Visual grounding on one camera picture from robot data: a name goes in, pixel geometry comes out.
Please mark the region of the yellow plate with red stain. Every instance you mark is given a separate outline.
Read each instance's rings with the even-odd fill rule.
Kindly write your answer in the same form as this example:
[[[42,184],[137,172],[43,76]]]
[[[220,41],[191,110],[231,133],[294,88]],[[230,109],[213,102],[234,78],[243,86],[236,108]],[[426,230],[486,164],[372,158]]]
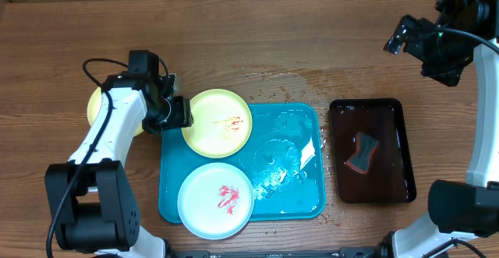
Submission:
[[[147,106],[143,92],[131,87],[111,88],[108,91],[111,97],[102,94],[99,99],[92,96],[88,109],[94,113],[86,140],[93,140],[99,130],[104,128],[101,138],[131,136],[134,137],[143,131],[142,121],[147,113]]]

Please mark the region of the orange and black sponge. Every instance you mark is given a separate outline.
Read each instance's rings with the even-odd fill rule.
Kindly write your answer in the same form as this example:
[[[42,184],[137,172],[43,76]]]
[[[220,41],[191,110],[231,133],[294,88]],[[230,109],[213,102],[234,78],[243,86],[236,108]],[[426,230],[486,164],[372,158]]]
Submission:
[[[357,133],[355,136],[356,149],[352,156],[345,162],[353,171],[366,174],[369,171],[373,154],[378,147],[378,141],[365,133]]]

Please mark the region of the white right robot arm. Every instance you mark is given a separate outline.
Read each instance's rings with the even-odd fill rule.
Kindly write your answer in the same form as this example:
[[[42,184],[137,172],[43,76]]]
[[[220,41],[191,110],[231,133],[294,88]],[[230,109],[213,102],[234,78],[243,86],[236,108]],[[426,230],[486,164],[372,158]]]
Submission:
[[[426,213],[385,236],[377,257],[443,257],[452,246],[477,251],[471,240],[498,231],[498,0],[437,0],[436,22],[403,16],[384,50],[409,53],[422,75],[458,85],[473,64],[477,116],[472,158],[464,182],[437,180]]]

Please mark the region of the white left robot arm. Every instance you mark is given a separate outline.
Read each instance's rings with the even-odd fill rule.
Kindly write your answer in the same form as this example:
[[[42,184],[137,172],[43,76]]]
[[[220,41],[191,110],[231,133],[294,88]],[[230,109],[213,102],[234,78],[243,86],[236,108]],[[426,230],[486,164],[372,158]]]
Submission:
[[[80,147],[44,176],[52,244],[97,257],[172,257],[168,243],[140,223],[124,164],[138,127],[153,134],[192,125],[188,99],[176,95],[176,77],[153,71],[109,76],[101,107]]]

